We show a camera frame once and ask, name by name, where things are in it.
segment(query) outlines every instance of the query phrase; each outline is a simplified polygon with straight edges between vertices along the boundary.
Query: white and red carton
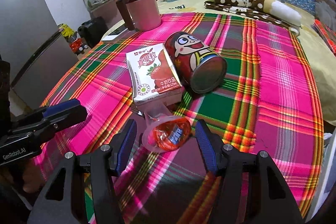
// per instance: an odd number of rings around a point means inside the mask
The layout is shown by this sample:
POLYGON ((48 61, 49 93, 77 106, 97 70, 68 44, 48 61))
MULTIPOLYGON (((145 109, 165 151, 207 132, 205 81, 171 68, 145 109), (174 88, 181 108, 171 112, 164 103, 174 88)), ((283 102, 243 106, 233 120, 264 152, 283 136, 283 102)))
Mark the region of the white and red carton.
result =
POLYGON ((153 102, 171 105, 181 101, 182 85, 163 43, 128 52, 126 61, 133 100, 140 111, 153 102))

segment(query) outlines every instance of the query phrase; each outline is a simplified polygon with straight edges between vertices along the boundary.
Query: pink mug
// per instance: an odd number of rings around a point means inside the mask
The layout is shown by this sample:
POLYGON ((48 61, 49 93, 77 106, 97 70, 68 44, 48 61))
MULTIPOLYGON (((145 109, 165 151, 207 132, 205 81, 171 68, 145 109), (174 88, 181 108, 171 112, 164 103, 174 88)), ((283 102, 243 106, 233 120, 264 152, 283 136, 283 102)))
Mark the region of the pink mug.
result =
POLYGON ((139 31, 149 31, 161 25, 156 0, 117 0, 116 5, 130 31, 135 28, 139 31))

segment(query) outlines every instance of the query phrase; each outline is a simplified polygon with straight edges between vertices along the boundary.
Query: tin can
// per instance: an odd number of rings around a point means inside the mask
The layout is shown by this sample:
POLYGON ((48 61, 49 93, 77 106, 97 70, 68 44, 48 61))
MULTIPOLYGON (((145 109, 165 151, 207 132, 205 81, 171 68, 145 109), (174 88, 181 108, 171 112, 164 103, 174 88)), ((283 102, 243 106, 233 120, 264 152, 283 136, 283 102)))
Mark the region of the tin can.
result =
POLYGON ((175 32, 165 42, 177 73, 196 93, 206 93, 220 85, 226 74, 224 58, 187 32, 175 32))

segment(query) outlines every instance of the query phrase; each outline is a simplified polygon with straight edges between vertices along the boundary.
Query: cartoon eye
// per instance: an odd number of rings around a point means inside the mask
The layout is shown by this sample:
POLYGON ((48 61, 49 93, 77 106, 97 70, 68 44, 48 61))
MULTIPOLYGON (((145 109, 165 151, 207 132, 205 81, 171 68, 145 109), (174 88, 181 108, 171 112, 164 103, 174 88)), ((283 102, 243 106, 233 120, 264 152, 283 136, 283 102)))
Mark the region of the cartoon eye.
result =
POLYGON ((198 40, 196 37, 193 37, 192 35, 189 35, 188 38, 189 38, 190 40, 198 40))
POLYGON ((180 45, 184 45, 188 42, 188 39, 186 39, 185 37, 181 37, 177 40, 177 42, 180 44, 180 45))

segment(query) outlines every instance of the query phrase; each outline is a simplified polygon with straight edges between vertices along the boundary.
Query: mug handle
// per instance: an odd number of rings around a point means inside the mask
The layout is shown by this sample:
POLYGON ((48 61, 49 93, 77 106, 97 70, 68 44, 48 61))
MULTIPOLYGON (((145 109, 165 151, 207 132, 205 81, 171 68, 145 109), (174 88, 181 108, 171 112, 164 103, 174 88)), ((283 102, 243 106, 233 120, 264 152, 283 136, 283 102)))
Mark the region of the mug handle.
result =
POLYGON ((129 29, 130 31, 135 30, 131 15, 129 14, 126 4, 123 2, 123 0, 117 0, 115 4, 121 14, 121 17, 125 22, 126 28, 129 29))

